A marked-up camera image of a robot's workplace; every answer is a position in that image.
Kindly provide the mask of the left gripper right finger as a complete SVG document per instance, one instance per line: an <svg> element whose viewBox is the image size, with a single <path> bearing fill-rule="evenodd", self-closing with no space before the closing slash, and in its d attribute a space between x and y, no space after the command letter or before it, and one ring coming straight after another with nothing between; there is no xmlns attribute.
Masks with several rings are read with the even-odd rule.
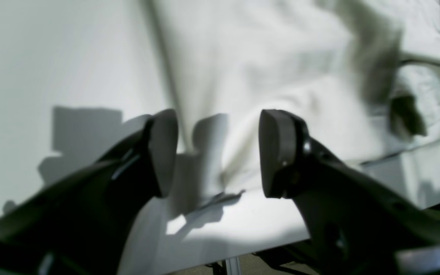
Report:
<svg viewBox="0 0 440 275"><path fill-rule="evenodd" d="M262 110L258 139L264 195L295 204L319 274L440 275L440 203L419 210L348 167L290 112Z"/></svg>

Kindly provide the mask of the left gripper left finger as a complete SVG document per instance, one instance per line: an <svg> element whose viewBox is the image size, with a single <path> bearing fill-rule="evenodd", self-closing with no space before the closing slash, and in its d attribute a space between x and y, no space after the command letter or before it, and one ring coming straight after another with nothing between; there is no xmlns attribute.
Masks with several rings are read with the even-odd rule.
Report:
<svg viewBox="0 0 440 275"><path fill-rule="evenodd" d="M21 275L115 275L139 211L171 190L178 146L173 109L91 165L0 217L0 269Z"/></svg>

